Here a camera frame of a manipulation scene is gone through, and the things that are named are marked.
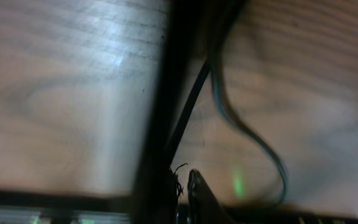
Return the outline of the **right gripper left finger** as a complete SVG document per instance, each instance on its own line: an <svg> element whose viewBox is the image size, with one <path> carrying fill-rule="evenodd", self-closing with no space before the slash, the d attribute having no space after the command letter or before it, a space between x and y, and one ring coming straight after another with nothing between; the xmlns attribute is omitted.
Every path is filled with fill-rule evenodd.
<svg viewBox="0 0 358 224"><path fill-rule="evenodd" d="M170 166L142 165L132 195L132 223L175 223L177 204L177 182Z"/></svg>

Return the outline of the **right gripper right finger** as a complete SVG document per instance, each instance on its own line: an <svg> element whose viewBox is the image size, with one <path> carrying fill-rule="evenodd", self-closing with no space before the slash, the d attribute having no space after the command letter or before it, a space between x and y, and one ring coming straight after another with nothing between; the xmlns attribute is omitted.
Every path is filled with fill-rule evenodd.
<svg viewBox="0 0 358 224"><path fill-rule="evenodd" d="M235 224L217 201L200 171L190 170L187 189L191 224Z"/></svg>

